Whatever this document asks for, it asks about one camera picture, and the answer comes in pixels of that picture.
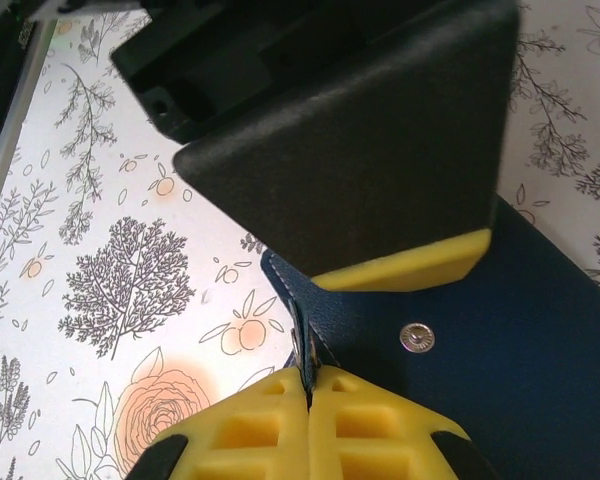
yellow rubber pad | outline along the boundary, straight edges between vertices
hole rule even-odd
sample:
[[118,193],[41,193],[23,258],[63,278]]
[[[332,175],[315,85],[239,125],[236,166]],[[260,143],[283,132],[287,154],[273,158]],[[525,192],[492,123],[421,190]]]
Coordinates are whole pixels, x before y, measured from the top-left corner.
[[313,277],[331,291],[410,292],[464,278],[482,258],[491,230],[482,229]]
[[457,480],[431,439],[454,422],[335,367],[311,413],[295,367],[180,422],[189,443],[170,480]]

dark blue leather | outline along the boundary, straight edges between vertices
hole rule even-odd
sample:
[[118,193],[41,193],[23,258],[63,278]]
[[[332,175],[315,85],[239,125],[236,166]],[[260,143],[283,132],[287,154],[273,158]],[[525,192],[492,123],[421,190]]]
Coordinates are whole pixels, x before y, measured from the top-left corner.
[[[330,293],[271,251],[262,268],[324,363],[457,421],[504,478],[600,479],[600,289],[504,201],[489,252],[451,285]],[[402,347],[410,322],[434,330],[430,352]]]

metal rivet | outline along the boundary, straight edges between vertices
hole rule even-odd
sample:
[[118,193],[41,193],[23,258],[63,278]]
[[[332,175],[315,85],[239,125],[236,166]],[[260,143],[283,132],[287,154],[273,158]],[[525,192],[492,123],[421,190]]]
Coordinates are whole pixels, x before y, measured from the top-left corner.
[[410,323],[400,330],[400,342],[413,353],[428,352],[433,348],[435,341],[433,330],[422,323]]

floral wallpaper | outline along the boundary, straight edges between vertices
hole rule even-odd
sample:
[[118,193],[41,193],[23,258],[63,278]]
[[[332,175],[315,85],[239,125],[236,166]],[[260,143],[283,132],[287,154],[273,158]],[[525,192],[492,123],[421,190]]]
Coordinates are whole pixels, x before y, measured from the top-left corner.
[[[600,286],[600,1],[521,3],[499,192]],[[0,479],[119,480],[154,436],[282,366],[264,246],[174,173],[109,52],[59,22],[0,199]]]

orange flower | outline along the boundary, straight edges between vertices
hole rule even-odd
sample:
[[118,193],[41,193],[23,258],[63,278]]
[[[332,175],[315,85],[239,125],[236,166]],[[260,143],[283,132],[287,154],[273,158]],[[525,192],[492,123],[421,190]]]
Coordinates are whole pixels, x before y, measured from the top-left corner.
[[180,370],[168,370],[131,383],[118,406],[115,449],[127,474],[156,435],[209,406],[196,380]]

